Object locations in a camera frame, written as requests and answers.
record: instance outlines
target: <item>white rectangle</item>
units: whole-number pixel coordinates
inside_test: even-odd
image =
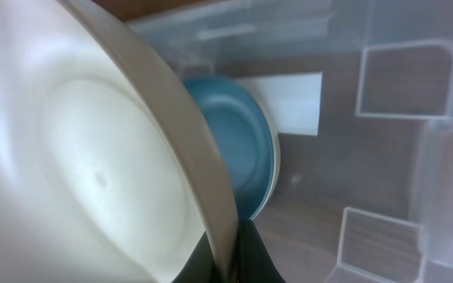
[[[317,135],[322,73],[235,80],[267,108],[279,133]]]

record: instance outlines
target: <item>blue bowl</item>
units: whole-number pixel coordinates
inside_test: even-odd
[[[230,175],[239,219],[252,219],[270,196],[274,141],[263,111],[238,84],[222,76],[184,82],[209,125]]]

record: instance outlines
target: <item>blue plate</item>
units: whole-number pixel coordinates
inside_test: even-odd
[[[274,145],[268,123],[251,95],[222,76],[184,82],[202,111],[230,174],[239,219],[257,215],[274,174]]]

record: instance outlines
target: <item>brown wooden surface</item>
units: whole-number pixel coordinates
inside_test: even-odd
[[[99,6],[123,21],[204,1],[210,0],[94,0]]]

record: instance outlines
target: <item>clear plastic container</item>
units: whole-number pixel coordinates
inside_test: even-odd
[[[279,185],[414,223],[418,280],[453,272],[453,0],[229,0],[129,25],[181,76],[323,72],[318,137],[282,144]]]

